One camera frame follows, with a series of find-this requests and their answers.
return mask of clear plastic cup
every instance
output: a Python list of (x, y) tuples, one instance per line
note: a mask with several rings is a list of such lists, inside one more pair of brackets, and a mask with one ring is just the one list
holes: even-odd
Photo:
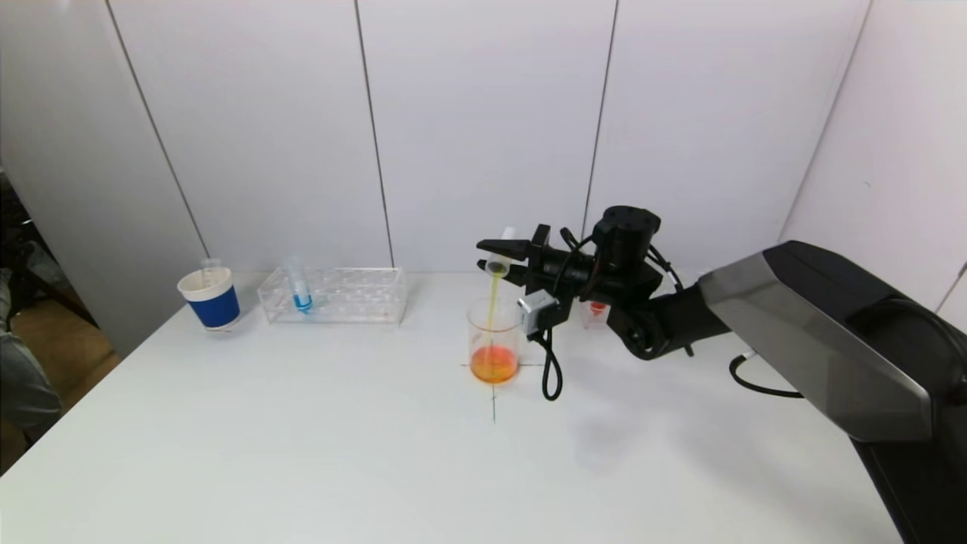
[(586, 300), (581, 303), (581, 322), (584, 328), (607, 327), (607, 316), (611, 307), (601, 302)]
[(503, 383), (517, 374), (520, 309), (512, 301), (483, 298), (467, 312), (470, 372), (486, 383)]

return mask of paper cup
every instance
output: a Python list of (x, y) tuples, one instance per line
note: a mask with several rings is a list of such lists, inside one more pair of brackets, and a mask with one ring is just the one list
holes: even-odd
[(232, 283), (232, 271), (221, 266), (211, 269), (212, 285), (204, 287), (201, 270), (178, 282), (178, 290), (188, 301), (201, 324), (208, 330), (223, 330), (239, 318), (239, 299)]

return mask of red liquid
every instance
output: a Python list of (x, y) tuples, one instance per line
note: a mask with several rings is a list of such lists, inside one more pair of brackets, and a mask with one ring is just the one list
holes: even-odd
[(470, 372), (487, 383), (503, 383), (517, 374), (517, 356), (503, 346), (484, 346), (470, 357)]

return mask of white cup rim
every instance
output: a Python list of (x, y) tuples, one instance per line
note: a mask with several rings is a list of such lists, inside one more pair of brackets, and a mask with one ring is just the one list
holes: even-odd
[(201, 270), (191, 272), (178, 282), (178, 290), (189, 302), (201, 302), (211, 300), (226, 293), (232, 287), (232, 271), (225, 266), (218, 266), (215, 270), (223, 274), (221, 280), (210, 287), (192, 289), (195, 285), (201, 285)]

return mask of white backdrop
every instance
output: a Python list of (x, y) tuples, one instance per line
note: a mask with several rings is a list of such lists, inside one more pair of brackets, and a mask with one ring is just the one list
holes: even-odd
[(605, 208), (661, 217), (677, 266), (776, 243), (867, 0), (621, 0), (586, 231)]
[(115, 350), (205, 252), (103, 2), (0, 2), (0, 163)]
[(111, 3), (214, 257), (390, 266), (353, 3)]
[(506, 225), (578, 233), (630, 204), (681, 268), (772, 245), (866, 1), (115, 0), (117, 30), (101, 3), (0, 6), (5, 166), (133, 346), (199, 234), (238, 270), (471, 270)]
[(783, 238), (937, 309), (967, 262), (967, 2), (873, 4)]
[(472, 270), (478, 240), (580, 232), (614, 3), (360, 3), (396, 264)]

